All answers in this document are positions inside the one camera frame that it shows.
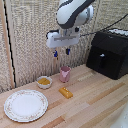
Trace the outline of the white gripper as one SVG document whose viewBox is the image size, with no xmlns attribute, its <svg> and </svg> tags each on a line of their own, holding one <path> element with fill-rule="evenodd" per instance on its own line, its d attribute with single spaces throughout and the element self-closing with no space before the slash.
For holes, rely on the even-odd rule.
<svg viewBox="0 0 128 128">
<path fill-rule="evenodd" d="M 47 33 L 46 37 L 46 45 L 49 48 L 56 48 L 77 44 L 79 42 L 80 34 L 74 29 L 51 30 Z M 66 48 L 66 55 L 69 55 L 70 51 L 70 48 Z M 58 52 L 56 49 L 53 53 L 54 57 L 58 57 Z"/>
</svg>

